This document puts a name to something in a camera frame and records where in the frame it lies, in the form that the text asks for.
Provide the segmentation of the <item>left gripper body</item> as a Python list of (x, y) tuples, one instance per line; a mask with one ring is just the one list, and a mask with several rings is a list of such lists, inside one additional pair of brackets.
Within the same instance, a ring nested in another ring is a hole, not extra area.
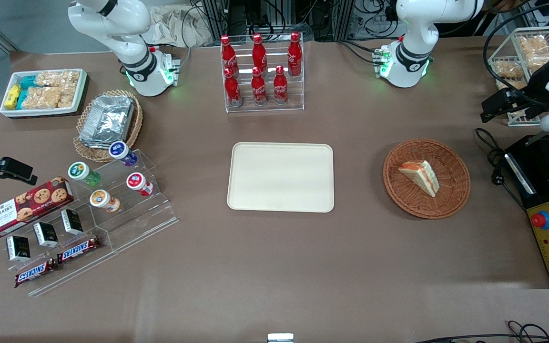
[(549, 82), (549, 61), (540, 67), (528, 81), (525, 87), (525, 95), (534, 102), (527, 102), (527, 108), (549, 108), (549, 91), (546, 85)]

